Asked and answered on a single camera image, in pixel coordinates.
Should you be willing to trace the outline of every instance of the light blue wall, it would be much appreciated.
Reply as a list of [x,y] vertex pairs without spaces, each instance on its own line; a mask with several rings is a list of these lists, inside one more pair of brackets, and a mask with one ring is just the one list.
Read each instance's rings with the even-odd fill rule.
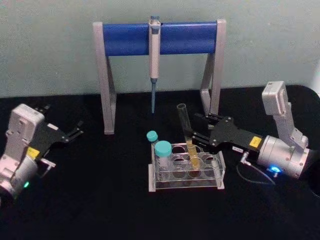
[[[0,97],[99,92],[92,22],[227,20],[223,87],[308,84],[319,0],[1,0]],[[118,92],[149,91],[148,57],[112,57]],[[200,87],[204,55],[161,56],[159,90]]]

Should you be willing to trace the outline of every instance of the yellow liquid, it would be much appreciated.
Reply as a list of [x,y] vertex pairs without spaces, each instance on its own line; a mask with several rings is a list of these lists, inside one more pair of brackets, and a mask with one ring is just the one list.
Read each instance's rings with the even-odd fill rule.
[[192,140],[186,141],[186,147],[188,148],[188,153],[190,156],[190,162],[194,169],[198,170],[200,168],[197,148],[192,144]]

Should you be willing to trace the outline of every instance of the black table surface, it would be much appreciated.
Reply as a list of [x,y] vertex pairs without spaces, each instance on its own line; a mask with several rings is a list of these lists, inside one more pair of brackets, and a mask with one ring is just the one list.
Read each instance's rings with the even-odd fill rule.
[[[264,112],[262,87],[223,89],[219,114],[248,131],[277,137]],[[320,147],[320,99],[303,86],[287,86],[295,126]],[[242,180],[239,156],[226,152],[224,190],[192,188],[148,192],[150,144],[146,133],[182,143],[176,105],[202,113],[198,91],[159,92],[151,114],[149,93],[119,94],[115,135],[104,135],[99,95],[0,99],[0,149],[11,110],[20,103],[52,105],[46,116],[63,131],[78,120],[85,133],[47,159],[57,166],[34,178],[15,205],[0,212],[1,239],[320,239],[320,198],[286,176],[276,186]]]

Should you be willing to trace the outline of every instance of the teal cap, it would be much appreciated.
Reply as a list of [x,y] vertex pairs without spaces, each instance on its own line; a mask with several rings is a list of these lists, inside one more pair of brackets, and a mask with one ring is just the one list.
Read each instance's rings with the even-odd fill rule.
[[158,157],[167,157],[172,153],[172,146],[168,141],[158,141],[154,148]]
[[146,138],[148,139],[149,142],[153,143],[158,140],[158,134],[155,131],[149,131],[146,134]]

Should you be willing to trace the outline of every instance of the metal stand leg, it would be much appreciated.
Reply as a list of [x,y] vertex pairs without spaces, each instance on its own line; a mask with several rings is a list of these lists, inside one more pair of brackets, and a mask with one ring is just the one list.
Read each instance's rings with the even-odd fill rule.
[[215,53],[207,56],[200,94],[204,113],[218,114],[226,45],[226,20],[217,20]]
[[101,91],[100,94],[104,122],[104,134],[112,135],[115,133],[116,91],[111,72],[110,61],[105,53],[102,22],[93,23],[93,36]]

